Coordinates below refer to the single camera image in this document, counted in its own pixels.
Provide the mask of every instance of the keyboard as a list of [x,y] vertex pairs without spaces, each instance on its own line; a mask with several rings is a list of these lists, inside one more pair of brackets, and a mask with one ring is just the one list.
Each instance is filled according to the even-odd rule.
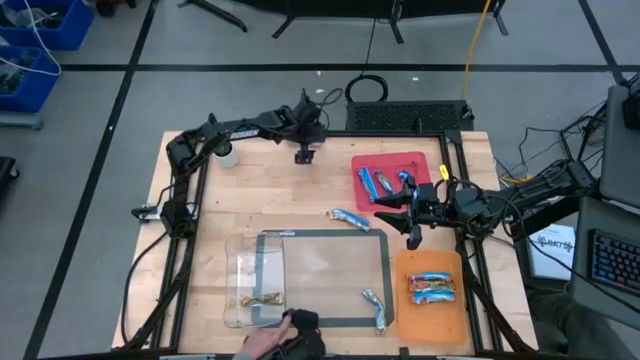
[[463,119],[466,102],[388,101],[354,102],[347,105],[348,130],[473,130],[473,121]]
[[588,275],[596,282],[640,296],[640,242],[591,230]]

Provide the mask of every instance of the wooden tabletop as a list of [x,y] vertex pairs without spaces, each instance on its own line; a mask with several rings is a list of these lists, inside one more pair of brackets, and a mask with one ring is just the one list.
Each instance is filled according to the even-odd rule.
[[[178,132],[164,134],[151,184],[149,202],[155,203],[162,188],[169,184],[170,167],[164,151],[168,141]],[[464,151],[472,181],[485,189],[498,189],[489,139],[484,132],[463,133]],[[184,313],[181,353],[235,353],[240,349],[247,328],[229,328],[223,322],[226,296],[225,243],[234,236],[253,236],[265,229],[350,229],[348,224],[331,221],[325,213],[333,208],[357,212],[353,200],[351,158],[354,155],[423,151],[427,157],[432,181],[441,179],[442,164],[437,139],[429,138],[327,138],[315,153],[311,166],[295,165],[297,148],[291,144],[275,145],[261,139],[234,142],[240,157],[231,169],[220,168],[212,157],[206,180],[200,224],[192,266],[190,287]],[[457,174],[455,150],[453,173]],[[195,189],[195,176],[192,189]],[[388,236],[391,279],[395,289],[394,259],[405,247],[406,235],[400,235],[386,223],[367,216],[372,228],[382,229]],[[164,232],[159,222],[143,225],[138,237],[137,257]],[[496,232],[498,237],[509,239]],[[423,227],[423,249],[454,250],[451,229]],[[127,311],[127,333],[133,335],[156,305],[165,268],[169,241],[165,240],[140,262],[131,281]],[[511,326],[532,347],[537,348],[535,333],[520,277],[514,250],[497,241],[484,242],[487,267],[493,296]],[[344,291],[361,292],[359,284],[343,280]],[[478,304],[483,343],[491,348],[486,315]],[[167,311],[162,345],[168,344],[174,310]],[[465,345],[404,343],[396,337],[395,322],[383,337],[372,327],[322,329],[327,352],[334,354],[397,355],[398,348],[407,346],[412,355],[473,353],[469,331]],[[116,331],[114,346],[122,344]]]

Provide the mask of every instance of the blue storage bin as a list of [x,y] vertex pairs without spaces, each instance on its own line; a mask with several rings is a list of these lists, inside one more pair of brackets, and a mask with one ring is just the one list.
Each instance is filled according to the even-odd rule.
[[[4,4],[13,10],[27,8],[24,0],[5,0]],[[34,9],[40,4],[59,4],[67,8],[67,13],[55,29],[38,29],[42,42],[49,50],[77,50],[93,21],[93,12],[81,0],[29,0]],[[41,47],[31,28],[0,27],[0,36],[16,46]]]
[[[34,54],[32,69],[55,73],[58,69],[40,48],[0,46],[0,56],[9,60],[20,58],[23,51]],[[0,110],[38,112],[56,84],[58,76],[28,71],[16,90],[11,94],[0,94]]]

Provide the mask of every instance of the orange cutting board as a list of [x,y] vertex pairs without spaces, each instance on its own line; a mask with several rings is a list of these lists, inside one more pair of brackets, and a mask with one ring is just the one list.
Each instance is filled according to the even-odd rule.
[[[407,275],[448,272],[455,285],[455,301],[415,305]],[[460,255],[450,251],[400,250],[396,259],[398,337],[404,341],[464,345],[467,321]]]

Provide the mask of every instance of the gray floor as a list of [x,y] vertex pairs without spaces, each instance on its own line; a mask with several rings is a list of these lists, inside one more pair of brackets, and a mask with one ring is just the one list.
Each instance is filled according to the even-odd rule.
[[[112,19],[96,18],[82,48],[56,53],[57,58],[63,64],[127,64],[149,1],[139,0],[136,10],[122,6]],[[198,8],[178,9],[174,1],[160,1],[140,63],[364,61],[371,20],[301,18],[274,40],[270,34],[282,16],[230,1],[212,2],[242,18],[250,31],[243,34]],[[634,28],[640,3],[589,4],[617,62],[640,64]],[[606,64],[577,0],[508,0],[503,17],[510,36],[500,35],[488,18],[476,63]],[[477,19],[403,20],[404,45],[395,43],[388,25],[378,24],[370,62],[463,64]],[[129,210],[146,200],[164,131],[198,125],[209,112],[219,119],[236,119],[293,105],[302,88],[319,100],[322,90],[344,87],[358,74],[355,70],[137,72],[119,123],[108,130],[115,131],[113,142],[40,356],[109,349],[139,230]],[[457,99],[463,79],[461,72],[375,73],[389,83],[389,100]],[[17,158],[22,170],[0,214],[2,359],[22,357],[122,78],[119,72],[67,71],[42,110],[44,129],[0,129],[0,154]],[[473,72],[468,98],[476,129],[489,132],[494,154],[511,167],[520,162],[517,146],[525,126],[561,128],[604,100],[613,83],[608,72]],[[377,88],[365,84],[354,88],[359,100],[377,95]],[[326,108],[332,128],[344,127],[345,105],[343,100]],[[572,145],[577,138],[572,137]],[[556,139],[551,133],[531,134],[525,156]],[[529,164],[530,172],[561,156],[561,149],[553,148]],[[620,331],[629,339],[638,336],[629,329]]]

